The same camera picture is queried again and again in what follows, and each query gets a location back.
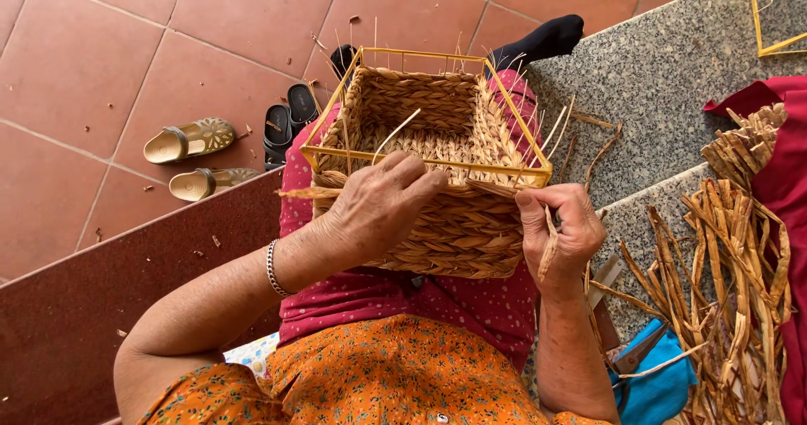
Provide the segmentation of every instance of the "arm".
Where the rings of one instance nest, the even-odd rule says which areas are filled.
[[[331,210],[277,242],[277,283],[297,292],[374,259],[404,240],[420,208],[445,185],[422,161],[393,153],[351,175]],[[224,362],[220,348],[282,297],[266,275],[266,247],[197,277],[140,318],[115,361],[124,422],[136,422],[180,376]]]
[[[558,210],[557,251],[543,281],[536,278],[549,235],[539,202]],[[619,423],[611,381],[588,320],[580,272],[605,240],[605,230],[580,184],[560,184],[517,195],[524,253],[541,292],[538,388],[541,408]]]

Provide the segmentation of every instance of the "red cloth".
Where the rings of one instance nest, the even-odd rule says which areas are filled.
[[[512,90],[512,101],[524,121],[530,129],[537,131],[537,118],[528,119],[534,114],[535,94],[515,71],[508,69],[498,75],[502,84]],[[494,80],[488,85],[492,90],[497,89]],[[503,99],[501,95],[495,98],[497,102]],[[328,113],[323,127],[311,140],[312,144],[319,143],[338,113],[339,104]],[[509,109],[505,115],[508,127],[512,129],[511,138],[518,142],[521,129],[513,129],[516,118]],[[286,152],[283,191],[311,185],[311,168],[299,150],[311,128],[301,131]],[[528,147],[525,140],[519,143],[521,152]],[[312,217],[310,200],[284,197],[280,215],[281,237],[310,222]],[[538,296],[533,277],[524,262],[508,279],[472,280],[426,275],[422,285],[416,288],[411,282],[414,277],[416,275],[411,272],[357,267],[318,281],[281,302],[283,321],[279,346],[328,327],[406,313],[468,329],[510,358],[517,370],[524,368],[535,336],[535,301]]]
[[[774,77],[756,81],[720,105],[709,102],[706,111],[726,115],[731,108],[747,115],[772,103],[784,102],[788,119],[779,129],[770,162],[753,179],[754,196],[776,214],[790,238],[790,290],[798,310],[780,327],[788,365],[781,389],[782,407],[792,425],[807,425],[807,76]]]

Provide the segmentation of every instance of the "orange floral shirt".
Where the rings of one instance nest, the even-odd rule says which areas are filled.
[[[545,423],[510,362],[479,336],[397,315],[332,327],[266,358],[175,381],[141,424]],[[608,425],[571,413],[555,425]]]

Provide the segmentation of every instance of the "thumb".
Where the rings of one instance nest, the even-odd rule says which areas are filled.
[[[546,238],[546,211],[529,192],[516,193],[526,243],[539,243]]]

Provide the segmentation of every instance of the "fingernail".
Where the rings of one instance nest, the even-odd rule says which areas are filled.
[[[533,203],[533,198],[530,196],[529,193],[519,192],[516,193],[516,204],[520,209],[529,208],[530,204]]]

